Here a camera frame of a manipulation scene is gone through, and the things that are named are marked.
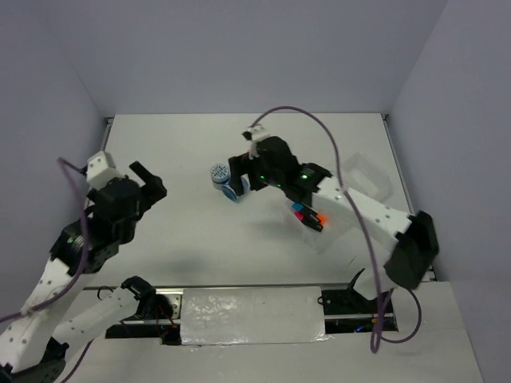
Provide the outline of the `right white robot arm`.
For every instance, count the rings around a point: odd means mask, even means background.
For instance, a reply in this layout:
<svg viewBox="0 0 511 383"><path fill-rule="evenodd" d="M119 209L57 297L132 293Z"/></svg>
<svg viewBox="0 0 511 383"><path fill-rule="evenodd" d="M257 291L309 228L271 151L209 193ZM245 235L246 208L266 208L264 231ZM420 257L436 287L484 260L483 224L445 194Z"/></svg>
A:
<svg viewBox="0 0 511 383"><path fill-rule="evenodd" d="M438 238L429 214L395 210L341 186L340 178L329 170L299 162L277 136L253 142L247 152L229 158L228 166L229 185L237 196L244 194L241 179L247 176L252 191L271 186L301 205L300 213L309 227L320 230L317 215L323 213L362 230L372 262L353 277L348 287L347 303L356 312L365 312L382 293L394 288L416 290L438 255ZM383 265L374 260L375 243L389 253Z"/></svg>

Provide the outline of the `pink cap highlighter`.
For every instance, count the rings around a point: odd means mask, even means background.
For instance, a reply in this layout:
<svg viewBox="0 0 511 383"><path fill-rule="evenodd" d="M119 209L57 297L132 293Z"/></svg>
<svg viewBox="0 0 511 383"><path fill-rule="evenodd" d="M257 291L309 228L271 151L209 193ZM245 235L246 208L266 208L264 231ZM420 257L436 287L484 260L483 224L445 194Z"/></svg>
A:
<svg viewBox="0 0 511 383"><path fill-rule="evenodd" d="M296 218L306 227L321 232L323 230L323 222L316 214L302 213L301 211L295 212Z"/></svg>

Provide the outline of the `orange cap highlighter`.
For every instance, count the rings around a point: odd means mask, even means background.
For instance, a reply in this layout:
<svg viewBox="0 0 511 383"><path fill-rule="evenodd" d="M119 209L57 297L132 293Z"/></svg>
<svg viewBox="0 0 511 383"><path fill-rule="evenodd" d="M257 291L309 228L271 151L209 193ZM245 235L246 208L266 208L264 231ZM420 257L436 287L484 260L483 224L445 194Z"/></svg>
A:
<svg viewBox="0 0 511 383"><path fill-rule="evenodd" d="M311 212L309 214L309 219L314 222L316 226L323 226L327 221L323 215L317 212Z"/></svg>

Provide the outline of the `blue cap highlighter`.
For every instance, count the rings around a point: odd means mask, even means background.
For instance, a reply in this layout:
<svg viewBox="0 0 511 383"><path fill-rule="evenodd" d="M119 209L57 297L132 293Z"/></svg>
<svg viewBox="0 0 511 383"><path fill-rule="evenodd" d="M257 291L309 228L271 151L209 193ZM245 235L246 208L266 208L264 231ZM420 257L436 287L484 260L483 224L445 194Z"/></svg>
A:
<svg viewBox="0 0 511 383"><path fill-rule="evenodd" d="M301 203L292 203L291 209L296 211L302 215L315 215L316 212L310 209L309 207L302 205Z"/></svg>

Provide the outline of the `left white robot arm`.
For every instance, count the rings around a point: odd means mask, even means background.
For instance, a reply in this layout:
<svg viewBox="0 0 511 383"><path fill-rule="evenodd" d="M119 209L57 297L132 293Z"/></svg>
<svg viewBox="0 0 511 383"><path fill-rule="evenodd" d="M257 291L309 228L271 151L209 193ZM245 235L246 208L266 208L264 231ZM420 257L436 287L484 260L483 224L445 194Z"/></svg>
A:
<svg viewBox="0 0 511 383"><path fill-rule="evenodd" d="M90 162L82 170L92 205L82 208L79 220L62 230L23 307L2 318L8 324L1 335L3 382L54 382L69 359L87 350L110 326L132 316L147 318L158 310L171 316L172 307L163 296L133 276L82 314L65 318L106 261L133 240L144 213L167 195L159 176L137 161L129 167L142 185L107 161Z"/></svg>

